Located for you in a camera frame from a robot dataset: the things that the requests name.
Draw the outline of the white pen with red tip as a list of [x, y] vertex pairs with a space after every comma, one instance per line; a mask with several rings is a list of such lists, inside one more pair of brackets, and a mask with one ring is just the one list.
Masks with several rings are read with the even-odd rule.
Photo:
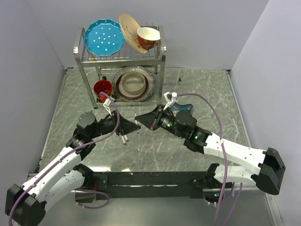
[[126, 145], [127, 143], [126, 143], [125, 138], [124, 138], [123, 135], [121, 135], [121, 138], [122, 138], [123, 144]]

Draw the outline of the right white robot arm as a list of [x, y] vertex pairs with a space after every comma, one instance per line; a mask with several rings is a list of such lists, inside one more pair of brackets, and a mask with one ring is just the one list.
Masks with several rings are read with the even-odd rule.
[[183, 138], [184, 146], [193, 152], [233, 162], [233, 166], [219, 165], [206, 175], [210, 187], [217, 187], [226, 180], [228, 183], [256, 185], [271, 195], [279, 194], [286, 167], [276, 149], [255, 149], [220, 139], [215, 133], [197, 126], [197, 119], [189, 110], [173, 114], [169, 108], [158, 105], [153, 111], [136, 116], [135, 120], [149, 130], [163, 128]]

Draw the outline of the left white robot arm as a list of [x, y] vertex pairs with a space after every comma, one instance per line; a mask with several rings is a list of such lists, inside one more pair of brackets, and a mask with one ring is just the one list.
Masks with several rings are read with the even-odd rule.
[[113, 134], [123, 136], [141, 129], [117, 111], [97, 120], [92, 112], [83, 113], [73, 136], [61, 152], [38, 174], [21, 186], [12, 185], [6, 195], [5, 214], [10, 226], [37, 226], [46, 212], [72, 190], [96, 192], [99, 180], [81, 162], [96, 145]]

